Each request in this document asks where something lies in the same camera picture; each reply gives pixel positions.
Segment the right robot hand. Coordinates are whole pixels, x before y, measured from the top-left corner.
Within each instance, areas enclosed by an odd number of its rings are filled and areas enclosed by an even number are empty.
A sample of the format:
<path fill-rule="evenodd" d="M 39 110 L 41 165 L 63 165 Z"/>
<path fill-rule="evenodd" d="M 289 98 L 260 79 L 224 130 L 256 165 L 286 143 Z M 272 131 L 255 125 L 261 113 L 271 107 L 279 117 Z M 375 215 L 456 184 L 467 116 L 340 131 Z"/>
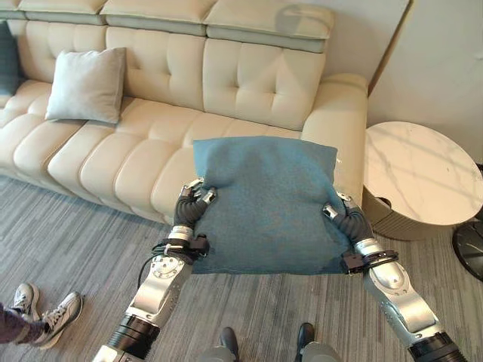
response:
<path fill-rule="evenodd" d="M 360 206 L 348 195 L 340 192 L 337 195 L 343 203 L 344 211 L 338 212 L 331 204 L 326 204 L 322 208 L 324 215 L 347 237 L 352 246 L 362 241 L 374 239 L 371 224 Z"/>

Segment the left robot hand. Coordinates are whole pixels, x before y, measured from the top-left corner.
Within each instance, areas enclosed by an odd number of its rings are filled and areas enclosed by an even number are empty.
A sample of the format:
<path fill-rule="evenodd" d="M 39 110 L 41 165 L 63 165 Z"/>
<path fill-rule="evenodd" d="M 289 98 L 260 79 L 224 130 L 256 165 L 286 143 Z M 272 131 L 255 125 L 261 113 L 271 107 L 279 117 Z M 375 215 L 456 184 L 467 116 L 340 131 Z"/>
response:
<path fill-rule="evenodd" d="M 214 202 L 217 190 L 203 190 L 204 181 L 203 177 L 197 177 L 182 187 L 174 208 L 174 226 L 185 226 L 194 230 L 195 224 Z"/>

